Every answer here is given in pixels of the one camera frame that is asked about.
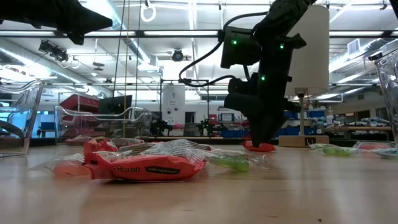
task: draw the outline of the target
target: workbench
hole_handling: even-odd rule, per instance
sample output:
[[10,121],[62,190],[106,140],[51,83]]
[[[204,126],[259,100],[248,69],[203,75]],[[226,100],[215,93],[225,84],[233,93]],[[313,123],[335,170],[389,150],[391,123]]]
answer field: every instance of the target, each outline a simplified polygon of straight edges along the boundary
[[[241,150],[242,146],[217,146]],[[268,169],[212,164],[188,182],[124,184],[28,171],[81,147],[0,160],[2,224],[397,223],[398,162],[278,148]]]

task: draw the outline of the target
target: ceiling camera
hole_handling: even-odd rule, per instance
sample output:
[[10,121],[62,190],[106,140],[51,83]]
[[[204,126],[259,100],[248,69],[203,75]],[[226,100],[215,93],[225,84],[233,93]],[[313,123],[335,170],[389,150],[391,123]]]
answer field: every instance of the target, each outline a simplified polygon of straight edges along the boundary
[[184,54],[182,53],[181,49],[175,49],[172,55],[172,60],[174,62],[181,62],[184,59]]

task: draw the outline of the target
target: clear plastic bin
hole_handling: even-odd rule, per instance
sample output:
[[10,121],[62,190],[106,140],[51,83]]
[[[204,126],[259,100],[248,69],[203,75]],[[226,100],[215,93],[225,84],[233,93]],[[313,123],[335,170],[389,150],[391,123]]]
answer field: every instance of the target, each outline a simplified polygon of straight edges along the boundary
[[95,137],[147,139],[152,121],[150,111],[135,107],[122,114],[93,114],[56,106],[54,113],[57,143]]
[[43,85],[32,81],[20,89],[0,87],[0,157],[27,153]]
[[398,50],[377,60],[376,66],[392,133],[398,146]]

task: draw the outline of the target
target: ceiling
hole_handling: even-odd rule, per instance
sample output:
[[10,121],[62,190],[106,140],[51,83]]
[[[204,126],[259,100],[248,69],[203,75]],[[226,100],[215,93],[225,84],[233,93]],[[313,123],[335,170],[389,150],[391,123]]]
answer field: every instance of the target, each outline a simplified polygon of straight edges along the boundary
[[[85,0],[80,1],[85,7],[97,11],[104,16],[111,17],[111,11],[104,7],[104,2],[107,0]],[[240,14],[263,12],[269,8],[269,3],[264,4],[265,1],[260,0],[158,0],[150,1],[150,4],[156,8],[156,15],[153,21],[144,22],[140,17],[140,4],[145,7],[144,1],[126,0],[126,5],[131,7],[123,7],[122,0],[113,0],[115,11],[120,18],[124,16],[124,25],[129,30],[201,30],[201,29],[220,29],[222,24],[234,16]],[[394,11],[389,6],[385,10],[380,10],[383,1],[373,0],[329,0],[330,3],[330,23],[331,30],[389,30],[398,28],[398,20],[395,17]],[[353,3],[352,6],[347,7],[346,11],[335,17],[341,9],[345,8],[345,4]],[[317,1],[317,4],[326,7],[326,1]],[[151,16],[150,9],[144,11],[146,18]],[[240,19],[232,26],[252,28],[258,23],[262,17],[249,17]],[[0,26],[1,30],[34,30],[29,24],[21,24],[16,22],[4,21]],[[41,39],[35,38],[11,38],[8,41],[20,46],[29,52],[36,54],[44,59],[54,62],[54,59],[48,55],[42,55],[38,51]],[[107,78],[114,78],[116,69],[117,77],[128,77],[129,82],[134,82],[132,77],[138,74],[139,82],[154,82],[159,81],[159,74],[157,72],[145,72],[137,69],[137,58],[133,56],[126,44],[119,39],[98,39],[97,48],[95,39],[85,39],[82,46],[74,45],[69,39],[48,39],[51,43],[67,49],[70,57],[75,57],[80,61],[78,68],[65,68],[70,72],[76,73],[78,76],[89,78],[93,82],[103,82]],[[330,58],[343,54],[346,52],[347,44],[354,39],[330,39]],[[159,59],[159,66],[163,67],[170,63],[170,53],[174,49],[181,49],[184,55],[188,55],[191,60],[194,55],[196,58],[201,57],[211,50],[216,44],[217,40],[214,38],[156,38],[156,39],[135,39],[138,46],[147,54],[154,55]],[[239,78],[244,78],[243,69],[240,66],[232,66],[231,69],[220,68],[222,47],[220,47],[213,55],[198,64],[198,74],[196,78],[209,79],[233,74]],[[100,62],[105,64],[102,72],[94,71],[95,66],[93,62]],[[339,70],[337,72],[344,73],[347,77],[361,71],[361,62],[350,65],[353,69]],[[187,76],[192,76],[193,71],[190,70]],[[144,85],[140,88],[142,90],[149,89]],[[226,86],[221,86],[219,89],[226,90]]]

